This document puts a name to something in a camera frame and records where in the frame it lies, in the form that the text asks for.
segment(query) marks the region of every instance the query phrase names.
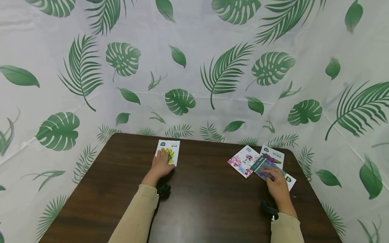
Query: green label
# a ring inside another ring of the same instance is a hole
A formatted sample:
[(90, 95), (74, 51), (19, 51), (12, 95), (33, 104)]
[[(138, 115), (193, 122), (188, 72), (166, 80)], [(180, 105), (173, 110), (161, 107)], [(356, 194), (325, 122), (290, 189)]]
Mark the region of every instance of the green label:
[(261, 156), (257, 159), (257, 161), (255, 161), (255, 163), (252, 165), (252, 167), (250, 168), (250, 170), (252, 171), (256, 171), (258, 170), (258, 168), (260, 167), (260, 165), (262, 164), (263, 161), (265, 161), (265, 157), (264, 156)]

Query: black clip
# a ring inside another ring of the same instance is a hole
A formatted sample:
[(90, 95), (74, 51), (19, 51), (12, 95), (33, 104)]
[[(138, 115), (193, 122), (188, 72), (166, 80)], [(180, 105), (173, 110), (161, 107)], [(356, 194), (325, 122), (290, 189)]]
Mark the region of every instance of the black clip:
[(163, 186), (157, 186), (157, 194), (160, 197), (165, 197), (170, 194), (172, 187), (169, 184), (164, 184)]
[(263, 212), (269, 213), (272, 215), (272, 221), (276, 221), (278, 219), (278, 210), (275, 208), (269, 207), (265, 201), (261, 202), (261, 209)]

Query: dark brown table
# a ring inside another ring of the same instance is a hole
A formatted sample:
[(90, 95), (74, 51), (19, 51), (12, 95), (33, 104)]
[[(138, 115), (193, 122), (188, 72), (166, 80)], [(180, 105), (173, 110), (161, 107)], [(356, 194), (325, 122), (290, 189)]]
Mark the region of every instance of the dark brown table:
[[(148, 172), (158, 139), (112, 136), (40, 242), (106, 243)], [(172, 192), (160, 201), (149, 243), (270, 242), (270, 217), (259, 210), (262, 200), (274, 203), (265, 182), (255, 174), (245, 179), (227, 163), (242, 147), (181, 140)], [(284, 170), (297, 179), (291, 198), (305, 242), (341, 242), (294, 155), (280, 151)]]

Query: card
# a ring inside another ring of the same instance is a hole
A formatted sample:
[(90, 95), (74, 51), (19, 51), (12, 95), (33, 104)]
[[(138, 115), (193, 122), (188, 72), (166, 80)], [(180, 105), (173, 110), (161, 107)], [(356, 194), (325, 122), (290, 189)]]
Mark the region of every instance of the card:
[(252, 173), (250, 167), (255, 163), (259, 156), (260, 154), (257, 151), (246, 145), (229, 159), (228, 163), (243, 175), (244, 178), (247, 178)]
[(168, 164), (174, 164), (177, 167), (178, 152), (180, 150), (180, 141), (159, 140), (157, 151), (155, 152), (155, 156), (157, 156), (158, 150), (161, 150), (162, 148), (164, 148), (165, 151), (170, 151)]
[(285, 180), (286, 180), (286, 183), (288, 184), (288, 189), (290, 191), (292, 189), (292, 187), (294, 186), (294, 184), (296, 183), (296, 179), (294, 179), (292, 176), (290, 176), (285, 171), (278, 168), (275, 163), (270, 162), (264, 156), (260, 156), (258, 158), (258, 160), (253, 164), (253, 166), (251, 166), (251, 170), (254, 171), (262, 179), (265, 179), (266, 177), (270, 177), (273, 180), (274, 178), (271, 175), (261, 173), (261, 170), (268, 170), (271, 168), (276, 168), (285, 176)]
[(269, 148), (266, 145), (262, 145), (261, 155), (267, 158), (270, 162), (275, 163), (278, 168), (283, 169), (285, 155), (275, 149)]

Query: leaf-patterned fabric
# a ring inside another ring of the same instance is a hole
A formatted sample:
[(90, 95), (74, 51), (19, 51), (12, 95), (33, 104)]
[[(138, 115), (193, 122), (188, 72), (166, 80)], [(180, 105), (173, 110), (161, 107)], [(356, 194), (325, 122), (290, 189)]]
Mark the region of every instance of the leaf-patterned fabric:
[(0, 242), (38, 242), (120, 132), (289, 149), (343, 242), (389, 241), (389, 2), (0, 9)]

